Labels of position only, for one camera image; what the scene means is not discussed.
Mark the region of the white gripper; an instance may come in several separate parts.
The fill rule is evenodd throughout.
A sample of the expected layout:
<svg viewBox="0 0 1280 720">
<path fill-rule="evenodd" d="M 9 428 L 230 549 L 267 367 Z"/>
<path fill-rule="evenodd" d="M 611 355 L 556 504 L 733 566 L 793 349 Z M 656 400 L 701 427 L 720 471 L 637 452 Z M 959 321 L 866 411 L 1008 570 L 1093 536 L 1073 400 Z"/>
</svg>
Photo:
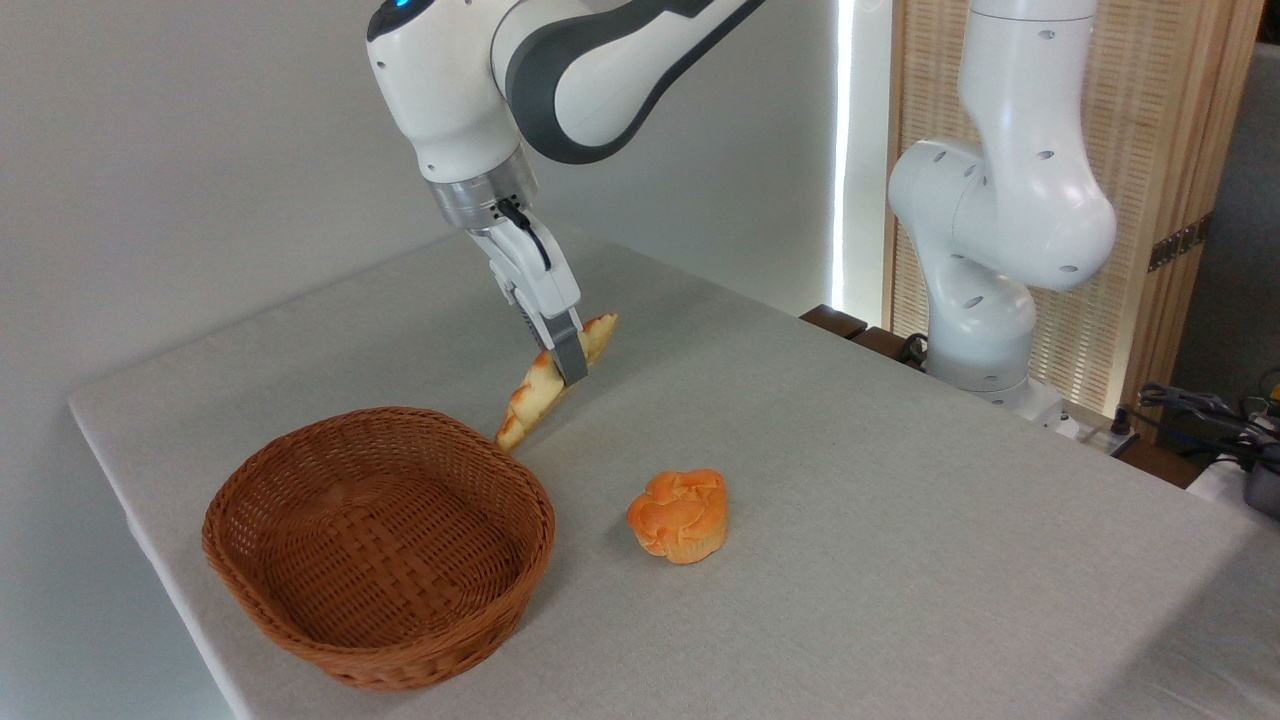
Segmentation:
<svg viewBox="0 0 1280 720">
<path fill-rule="evenodd" d="M 581 291 L 553 233 L 522 209 L 467 233 L 489 256 L 503 295 L 520 310 L 538 347 L 550 354 L 564 386 L 585 379 L 588 360 L 576 310 Z"/>
</svg>

